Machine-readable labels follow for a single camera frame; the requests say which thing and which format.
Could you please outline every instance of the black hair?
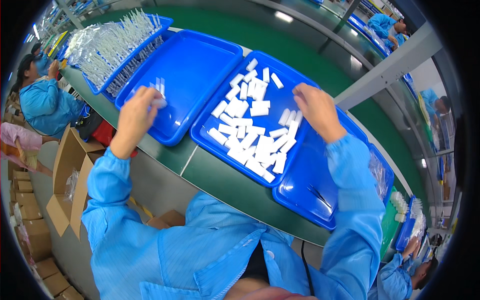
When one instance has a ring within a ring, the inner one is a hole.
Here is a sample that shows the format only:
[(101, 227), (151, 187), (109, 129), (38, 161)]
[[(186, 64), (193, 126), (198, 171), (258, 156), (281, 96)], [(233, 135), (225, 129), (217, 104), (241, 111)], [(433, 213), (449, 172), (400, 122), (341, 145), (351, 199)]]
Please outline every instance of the black hair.
[(427, 274), (422, 280), (418, 282), (417, 288), (423, 289), (427, 285), (427, 283), (430, 281), (430, 279), (433, 277), (433, 274), (437, 270), (437, 267), (438, 267), (438, 260), (435, 256), (433, 256), (432, 260), (430, 261), (430, 265), (428, 266)]
[(450, 101), (449, 97), (441, 96), (440, 99), (444, 102), (445, 108), (447, 110), (450, 110), (450, 108), (452, 108), (452, 101)]
[(35, 45), (33, 45), (31, 53), (34, 54), (35, 51), (40, 49), (41, 46), (42, 46), (42, 44), (40, 44), (40, 43), (36, 43)]
[(25, 71), (30, 69), (30, 64), (33, 61), (35, 61), (35, 55), (33, 54), (27, 54), (22, 59), (22, 61), (20, 62), (20, 65), (18, 66), (17, 81), (13, 84), (12, 89), (10, 90), (10, 94), (12, 92), (16, 92), (16, 93), (20, 92), (20, 88), (24, 83), (24, 79), (26, 79)]

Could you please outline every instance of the worker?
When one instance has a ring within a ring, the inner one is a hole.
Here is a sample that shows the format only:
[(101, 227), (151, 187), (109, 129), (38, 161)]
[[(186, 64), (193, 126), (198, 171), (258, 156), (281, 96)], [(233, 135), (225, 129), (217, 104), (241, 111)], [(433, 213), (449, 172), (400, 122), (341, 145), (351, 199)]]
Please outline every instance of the worker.
[(385, 212), (368, 168), (370, 152), (342, 127), (328, 94), (307, 84), (293, 94), (327, 143), (328, 167), (339, 188), (336, 229), (320, 270), (306, 267), (293, 251), (293, 236), (204, 192), (190, 202), (185, 226), (158, 230), (142, 223), (126, 205), (129, 156), (156, 117), (154, 98), (162, 97), (142, 86), (121, 108), (118, 131), (87, 181), (92, 199), (82, 221), (103, 300), (366, 299), (380, 264)]
[(432, 278), (438, 267), (438, 260), (433, 257), (416, 268), (412, 268), (413, 260), (409, 258), (403, 265), (403, 260), (413, 254), (416, 257), (420, 249), (420, 241), (412, 238), (402, 254), (394, 255), (377, 275), (376, 284), (368, 292), (368, 300), (405, 300), (409, 299), (414, 289), (423, 289)]
[(32, 54), (35, 55), (35, 65), (37, 72), (40, 76), (48, 75), (48, 68), (50, 67), (51, 61), (48, 59), (48, 55), (42, 51), (42, 44), (36, 43), (32, 47)]
[(376, 13), (368, 20), (368, 26), (375, 31), (379, 38), (383, 39), (385, 46), (394, 51), (405, 42), (407, 25), (403, 19), (395, 21), (383, 13)]
[(438, 130), (440, 123), (438, 121), (438, 117), (440, 114), (446, 114), (450, 111), (452, 102), (447, 96), (441, 96), (439, 98), (431, 88), (421, 91), (420, 95), (425, 102), (425, 108), (427, 109), (430, 119), (433, 121), (435, 128)]
[(58, 87), (57, 60), (50, 66), (48, 76), (37, 80), (34, 58), (33, 54), (27, 54), (22, 59), (12, 91), (19, 92), (20, 107), (30, 126), (45, 135), (61, 138), (65, 127), (77, 121), (83, 101)]

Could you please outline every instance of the woman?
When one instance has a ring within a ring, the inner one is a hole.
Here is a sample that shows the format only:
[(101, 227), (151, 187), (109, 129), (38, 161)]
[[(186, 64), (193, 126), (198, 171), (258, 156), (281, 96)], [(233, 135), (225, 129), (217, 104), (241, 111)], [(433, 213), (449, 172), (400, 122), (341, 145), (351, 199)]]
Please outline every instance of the woman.
[(65, 127), (77, 121), (83, 101), (60, 89), (55, 79), (58, 61), (48, 70), (48, 76), (37, 79), (35, 56), (27, 54), (20, 62), (17, 82), (12, 90), (20, 94), (20, 107), (25, 120), (47, 136), (61, 138)]
[(21, 126), (4, 122), (1, 124), (1, 159), (8, 159), (32, 172), (41, 172), (52, 177), (52, 171), (37, 160), (40, 147), (46, 142), (59, 139), (41, 136)]

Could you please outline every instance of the hand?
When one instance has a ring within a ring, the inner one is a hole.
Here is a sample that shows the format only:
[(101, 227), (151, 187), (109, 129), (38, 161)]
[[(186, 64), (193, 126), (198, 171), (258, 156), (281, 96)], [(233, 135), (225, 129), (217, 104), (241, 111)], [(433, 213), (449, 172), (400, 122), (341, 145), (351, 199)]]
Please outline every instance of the hand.
[(135, 95), (125, 102), (120, 110), (118, 130), (110, 143), (113, 155), (127, 159), (145, 133), (152, 127), (158, 112), (154, 99), (161, 99), (162, 94), (154, 88), (141, 86)]
[(398, 41), (396, 40), (396, 38), (394, 36), (388, 35), (387, 38), (390, 42), (394, 43), (394, 45), (398, 47)]
[(57, 78), (57, 72), (59, 71), (59, 61), (54, 60), (53, 63), (50, 64), (50, 67), (48, 68), (48, 79), (56, 79)]
[(305, 83), (297, 85), (292, 92), (305, 119), (327, 143), (333, 143), (347, 134), (340, 125), (335, 104), (329, 94)]

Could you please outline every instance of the white foam block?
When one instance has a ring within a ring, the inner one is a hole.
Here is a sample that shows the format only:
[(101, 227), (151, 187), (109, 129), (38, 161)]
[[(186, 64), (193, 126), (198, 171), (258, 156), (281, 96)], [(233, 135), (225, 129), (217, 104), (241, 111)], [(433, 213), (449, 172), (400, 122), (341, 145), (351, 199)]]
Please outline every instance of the white foam block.
[(236, 84), (233, 86), (233, 88), (225, 95), (225, 98), (227, 98), (229, 101), (232, 100), (233, 97), (235, 97), (239, 92), (241, 88)]
[(237, 138), (239, 139), (244, 139), (245, 138), (245, 131), (247, 127), (246, 126), (239, 126), (239, 130), (237, 132)]
[(287, 153), (292, 147), (293, 145), (295, 145), (295, 143), (297, 142), (297, 140), (295, 139), (289, 139), (285, 145), (283, 145), (281, 148), (280, 148), (280, 152), (281, 153)]
[(245, 132), (247, 132), (247, 133), (255, 132), (259, 135), (263, 135), (263, 134), (265, 134), (265, 127), (247, 126)]
[(235, 136), (237, 135), (238, 129), (232, 126), (228, 126), (225, 124), (219, 124), (218, 125), (218, 131), (222, 133), (226, 133), (228, 135), (234, 134)]
[(270, 70), (268, 69), (268, 67), (263, 69), (263, 73), (264, 73), (264, 81), (266, 83), (269, 83), (270, 82)]
[(220, 120), (222, 120), (223, 122), (225, 122), (226, 124), (228, 124), (232, 127), (237, 127), (237, 125), (235, 124), (233, 119), (231, 117), (229, 117), (226, 113), (223, 113), (223, 114), (220, 115)]
[(270, 152), (277, 152), (281, 146), (283, 146), (288, 141), (288, 135), (284, 134), (279, 137), (276, 141), (273, 142)]
[(290, 114), (288, 115), (287, 122), (285, 122), (285, 126), (290, 127), (290, 122), (295, 120), (295, 117), (297, 116), (297, 112), (292, 110)]
[(228, 140), (228, 138), (226, 136), (224, 136), (223, 134), (221, 134), (217, 129), (215, 128), (211, 128), (209, 131), (208, 131), (208, 135), (210, 135), (211, 137), (213, 137), (219, 144), (223, 145), (225, 144), (225, 142)]
[(278, 89), (281, 89), (283, 87), (283, 83), (280, 81), (280, 79), (275, 73), (272, 73), (272, 80), (275, 83), (275, 85), (278, 87)]
[(235, 126), (252, 126), (253, 119), (234, 118), (233, 123), (235, 124)]
[(245, 82), (241, 83), (240, 87), (240, 100), (247, 100), (248, 84)]
[(258, 134), (251, 132), (247, 134), (247, 136), (243, 139), (243, 141), (241, 141), (240, 145), (242, 146), (243, 149), (248, 149), (253, 144), (253, 142), (255, 142), (257, 137), (258, 137)]
[(270, 108), (270, 100), (252, 101), (252, 108)]
[(238, 73), (233, 79), (230, 81), (230, 87), (234, 87), (240, 83), (243, 79), (243, 74)]
[(258, 61), (257, 59), (253, 59), (248, 65), (247, 67), (245, 68), (248, 72), (251, 72), (253, 71), (253, 69), (255, 69), (255, 67), (257, 66), (258, 64)]
[(251, 117), (268, 116), (268, 108), (251, 108)]
[(276, 174), (283, 174), (283, 168), (285, 167), (285, 161), (287, 160), (287, 154), (278, 153), (276, 156), (275, 166), (273, 167), (273, 172)]
[(290, 128), (288, 129), (288, 134), (287, 134), (289, 139), (292, 140), (295, 138), (298, 128), (299, 128), (299, 124), (296, 121), (292, 121), (292, 123), (290, 123)]
[(216, 108), (212, 111), (211, 115), (215, 118), (220, 117), (222, 112), (227, 108), (228, 103), (225, 100), (220, 101), (220, 103), (216, 106)]
[(283, 111), (282, 116), (280, 117), (280, 120), (278, 120), (278, 124), (285, 126), (289, 115), (290, 115), (290, 109), (286, 108)]
[(254, 159), (249, 159), (245, 166), (252, 170), (258, 176), (263, 176), (266, 172), (265, 168), (262, 167), (260, 163), (258, 161), (255, 161)]
[(276, 139), (277, 137), (282, 136), (282, 135), (287, 134), (287, 133), (288, 133), (288, 129), (283, 127), (283, 128), (277, 129), (277, 130), (272, 130), (271, 132), (268, 133), (268, 135), (270, 135), (271, 137)]
[(235, 117), (237, 118), (243, 118), (243, 115), (247, 112), (248, 108), (250, 105), (248, 105), (247, 101), (243, 101), (242, 104), (240, 104), (237, 108), (237, 113), (235, 114)]

